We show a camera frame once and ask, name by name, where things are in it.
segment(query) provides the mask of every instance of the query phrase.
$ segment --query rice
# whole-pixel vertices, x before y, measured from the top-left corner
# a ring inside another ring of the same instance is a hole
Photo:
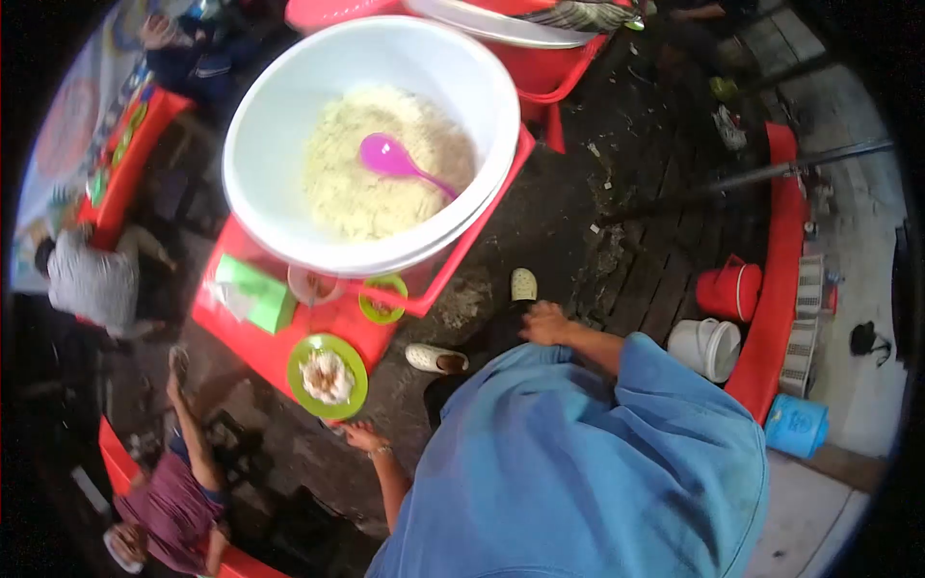
[[[312,351],[306,363],[299,364],[302,387],[326,405],[338,405],[350,399],[353,374],[334,351]]]
[[[423,223],[446,195],[419,178],[380,177],[360,143],[385,132],[424,171],[462,192],[475,177],[465,133],[428,101],[391,86],[348,92],[322,109],[307,145],[305,192],[316,224],[350,241],[384,239]]]

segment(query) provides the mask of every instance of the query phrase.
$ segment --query banner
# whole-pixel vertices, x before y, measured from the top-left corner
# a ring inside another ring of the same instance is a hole
[[[83,46],[58,89],[26,168],[13,244],[13,290],[46,292],[35,247],[73,223],[101,147],[145,74],[138,29],[155,10],[182,13],[191,0],[121,0]]]

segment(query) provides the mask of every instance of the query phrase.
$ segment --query tissue box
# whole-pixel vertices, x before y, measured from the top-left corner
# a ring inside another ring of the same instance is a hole
[[[275,334],[292,323],[296,299],[284,281],[224,254],[218,261],[216,282],[231,283],[243,295],[253,298],[254,306],[247,319],[267,333]]]

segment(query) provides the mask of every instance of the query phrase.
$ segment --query white plastic crate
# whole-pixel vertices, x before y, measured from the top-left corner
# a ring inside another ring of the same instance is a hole
[[[818,319],[797,319],[791,326],[787,353],[783,357],[783,367],[777,382],[782,393],[801,399],[806,396],[818,329]]]
[[[796,286],[796,317],[815,317],[822,309],[822,285],[825,283],[825,267],[822,255],[800,257],[800,278]]]

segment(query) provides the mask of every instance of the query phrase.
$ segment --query pink spoon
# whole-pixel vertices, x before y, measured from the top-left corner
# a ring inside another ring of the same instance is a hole
[[[459,196],[453,187],[418,168],[401,143],[384,132],[376,132],[363,139],[360,160],[374,173],[385,177],[422,178],[447,193],[451,200]]]

